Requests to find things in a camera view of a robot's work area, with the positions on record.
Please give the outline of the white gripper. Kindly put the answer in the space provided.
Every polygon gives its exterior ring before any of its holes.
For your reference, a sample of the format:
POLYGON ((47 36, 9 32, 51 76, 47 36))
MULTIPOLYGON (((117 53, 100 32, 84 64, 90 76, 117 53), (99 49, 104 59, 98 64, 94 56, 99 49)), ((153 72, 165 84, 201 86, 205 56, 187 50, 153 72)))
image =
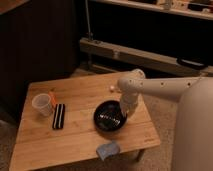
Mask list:
POLYGON ((120 108, 124 117, 131 117, 138 106, 138 93, 123 93, 120 97, 120 108))

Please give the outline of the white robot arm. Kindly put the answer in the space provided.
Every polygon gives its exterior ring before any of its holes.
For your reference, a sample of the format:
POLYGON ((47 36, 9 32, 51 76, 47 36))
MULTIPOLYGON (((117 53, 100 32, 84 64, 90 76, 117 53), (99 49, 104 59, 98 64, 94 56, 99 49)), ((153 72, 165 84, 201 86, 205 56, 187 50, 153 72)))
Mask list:
POLYGON ((121 76, 123 115, 132 115, 140 94, 178 102, 171 171, 213 171, 213 77, 147 79, 140 69, 121 76))

